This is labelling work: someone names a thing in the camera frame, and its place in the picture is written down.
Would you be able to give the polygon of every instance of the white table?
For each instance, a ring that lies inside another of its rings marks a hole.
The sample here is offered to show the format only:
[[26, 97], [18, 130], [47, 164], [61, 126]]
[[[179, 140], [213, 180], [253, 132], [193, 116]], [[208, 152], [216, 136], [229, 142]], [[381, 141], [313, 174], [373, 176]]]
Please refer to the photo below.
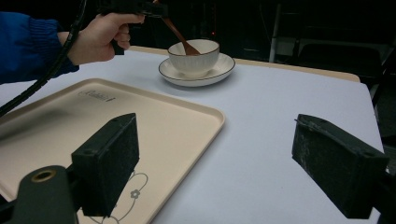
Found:
[[[376, 223], [376, 210], [369, 220], [344, 218], [291, 158], [298, 114], [326, 119], [382, 151], [363, 84], [239, 63], [220, 83], [185, 88], [161, 77], [158, 65], [166, 58], [129, 50], [109, 62], [82, 65], [51, 80], [21, 106], [99, 77], [223, 111], [221, 132], [153, 223]], [[0, 86], [0, 104], [31, 84]]]

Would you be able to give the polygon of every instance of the white bowl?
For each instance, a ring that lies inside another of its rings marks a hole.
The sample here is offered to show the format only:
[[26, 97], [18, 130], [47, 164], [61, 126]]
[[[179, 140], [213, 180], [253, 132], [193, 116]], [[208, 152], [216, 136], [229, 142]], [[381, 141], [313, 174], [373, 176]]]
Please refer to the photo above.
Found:
[[168, 49], [170, 62], [186, 77], [203, 77], [218, 61], [219, 43], [208, 39], [193, 39], [187, 42], [201, 54], [186, 55], [182, 43], [179, 42]]

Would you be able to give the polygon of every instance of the saucer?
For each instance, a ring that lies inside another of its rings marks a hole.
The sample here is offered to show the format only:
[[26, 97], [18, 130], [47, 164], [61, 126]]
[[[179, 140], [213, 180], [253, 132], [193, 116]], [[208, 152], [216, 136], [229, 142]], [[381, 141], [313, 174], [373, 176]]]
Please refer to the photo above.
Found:
[[220, 53], [215, 66], [203, 77], [191, 78], [178, 72], [169, 59], [164, 60], [160, 66], [160, 73], [165, 80], [185, 87], [200, 87], [222, 81], [231, 74], [235, 67], [235, 60], [230, 56]]

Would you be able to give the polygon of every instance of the serving tray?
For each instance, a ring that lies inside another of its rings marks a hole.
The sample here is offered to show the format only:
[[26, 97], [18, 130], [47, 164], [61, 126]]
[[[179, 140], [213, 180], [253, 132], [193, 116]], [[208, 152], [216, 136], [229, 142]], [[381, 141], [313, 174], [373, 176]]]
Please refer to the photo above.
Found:
[[221, 111], [103, 79], [79, 82], [0, 119], [0, 193], [11, 201], [33, 170], [69, 166], [73, 151], [127, 113], [136, 113], [140, 161], [112, 216], [79, 211], [79, 223], [150, 222], [221, 130]]

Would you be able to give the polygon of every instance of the blue sleeve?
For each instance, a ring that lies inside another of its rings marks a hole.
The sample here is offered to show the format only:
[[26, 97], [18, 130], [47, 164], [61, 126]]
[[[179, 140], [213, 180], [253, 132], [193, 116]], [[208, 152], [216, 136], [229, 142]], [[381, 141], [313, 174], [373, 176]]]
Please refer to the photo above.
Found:
[[[14, 12], [0, 12], [0, 84], [30, 81], [44, 76], [62, 45], [55, 20], [36, 20]], [[67, 58], [58, 73], [76, 72]]]

